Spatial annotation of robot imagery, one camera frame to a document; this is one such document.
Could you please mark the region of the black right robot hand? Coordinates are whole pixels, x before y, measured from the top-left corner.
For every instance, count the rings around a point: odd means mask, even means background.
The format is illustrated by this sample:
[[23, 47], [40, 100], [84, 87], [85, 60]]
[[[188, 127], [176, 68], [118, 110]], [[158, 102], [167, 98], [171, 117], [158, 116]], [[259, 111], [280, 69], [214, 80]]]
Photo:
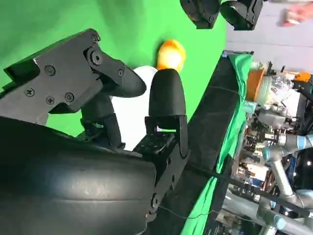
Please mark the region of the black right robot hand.
[[140, 235], [189, 159], [181, 78], [153, 77], [146, 135], [125, 150], [111, 98], [145, 82], [87, 29], [5, 69], [0, 94], [0, 232]]

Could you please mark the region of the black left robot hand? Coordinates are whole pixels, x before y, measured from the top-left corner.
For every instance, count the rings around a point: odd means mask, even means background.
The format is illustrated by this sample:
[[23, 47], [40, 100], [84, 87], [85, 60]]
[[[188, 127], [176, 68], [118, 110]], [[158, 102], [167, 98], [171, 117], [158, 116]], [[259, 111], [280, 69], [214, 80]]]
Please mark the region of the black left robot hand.
[[197, 29], [212, 29], [219, 14], [236, 31], [255, 29], [263, 0], [181, 0], [186, 15]]

